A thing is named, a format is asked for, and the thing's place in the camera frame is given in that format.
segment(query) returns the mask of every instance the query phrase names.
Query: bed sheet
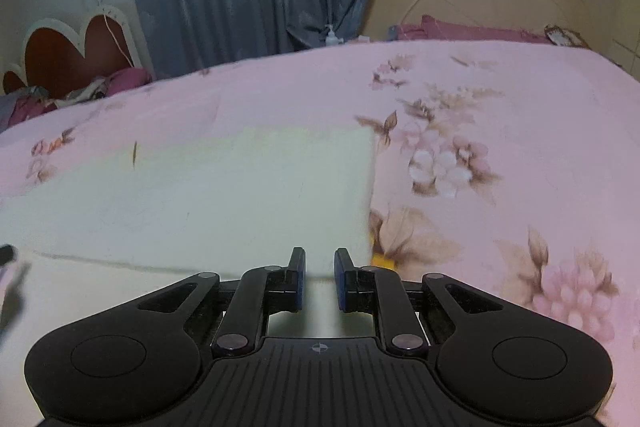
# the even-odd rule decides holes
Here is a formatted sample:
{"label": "bed sheet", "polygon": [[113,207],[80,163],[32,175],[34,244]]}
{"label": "bed sheet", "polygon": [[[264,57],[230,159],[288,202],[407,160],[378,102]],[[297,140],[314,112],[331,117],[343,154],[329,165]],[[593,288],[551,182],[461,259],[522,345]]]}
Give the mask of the bed sheet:
{"label": "bed sheet", "polygon": [[16,126],[0,135],[0,198],[134,142],[368,126],[378,136],[373,262],[405,279],[447,273],[594,336],[614,364],[598,418],[624,427],[640,417],[639,108],[640,86],[586,50],[338,46],[203,70]]}

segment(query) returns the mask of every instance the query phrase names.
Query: thin brown mark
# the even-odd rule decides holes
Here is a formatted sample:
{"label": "thin brown mark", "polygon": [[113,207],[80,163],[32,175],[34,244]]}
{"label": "thin brown mark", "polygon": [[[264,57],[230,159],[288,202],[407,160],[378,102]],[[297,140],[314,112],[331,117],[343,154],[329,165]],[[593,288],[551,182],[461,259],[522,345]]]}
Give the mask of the thin brown mark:
{"label": "thin brown mark", "polygon": [[465,68],[469,67],[469,64],[467,64],[464,60],[460,60],[457,57],[454,57],[453,55],[450,55],[451,60],[453,60],[454,62],[457,62],[458,64],[460,64],[460,66],[464,66]]}

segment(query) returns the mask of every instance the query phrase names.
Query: red headboard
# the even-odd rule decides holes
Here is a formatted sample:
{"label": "red headboard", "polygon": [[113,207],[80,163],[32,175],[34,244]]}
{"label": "red headboard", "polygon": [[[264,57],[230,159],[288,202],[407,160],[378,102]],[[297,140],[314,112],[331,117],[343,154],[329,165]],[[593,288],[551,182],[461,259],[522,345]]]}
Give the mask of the red headboard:
{"label": "red headboard", "polygon": [[115,8],[100,7],[87,17],[80,34],[54,19],[34,24],[24,43],[22,68],[7,71],[2,87],[11,92],[26,83],[44,87],[52,98],[63,98],[96,76],[109,76],[132,64],[140,67],[140,59],[126,18]]}

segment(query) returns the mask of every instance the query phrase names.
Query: ribbed black surface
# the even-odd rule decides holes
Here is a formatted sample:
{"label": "ribbed black surface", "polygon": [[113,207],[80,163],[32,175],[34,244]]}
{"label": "ribbed black surface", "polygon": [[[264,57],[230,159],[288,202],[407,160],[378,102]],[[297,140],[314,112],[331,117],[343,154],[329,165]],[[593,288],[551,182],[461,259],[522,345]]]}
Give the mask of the ribbed black surface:
{"label": "ribbed black surface", "polygon": [[[62,427],[46,421],[42,427]],[[216,362],[200,388],[136,427],[490,427],[451,401],[420,361],[374,339],[266,339]],[[573,427],[597,427],[584,419]]]}

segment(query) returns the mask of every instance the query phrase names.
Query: round silver screw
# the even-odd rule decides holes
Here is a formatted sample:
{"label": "round silver screw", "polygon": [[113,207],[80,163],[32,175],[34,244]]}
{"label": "round silver screw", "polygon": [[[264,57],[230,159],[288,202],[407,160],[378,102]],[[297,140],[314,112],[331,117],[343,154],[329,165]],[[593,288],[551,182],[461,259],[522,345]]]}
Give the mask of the round silver screw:
{"label": "round silver screw", "polygon": [[229,333],[228,335],[222,335],[217,341],[218,347],[225,349],[226,351],[235,351],[236,349],[242,349],[249,341],[244,335],[238,335],[237,333]]}
{"label": "round silver screw", "polygon": [[404,349],[410,351],[412,349],[418,349],[422,346],[422,339],[418,335],[412,335],[411,333],[403,333],[402,335],[396,335],[391,340],[391,343],[398,349]]}

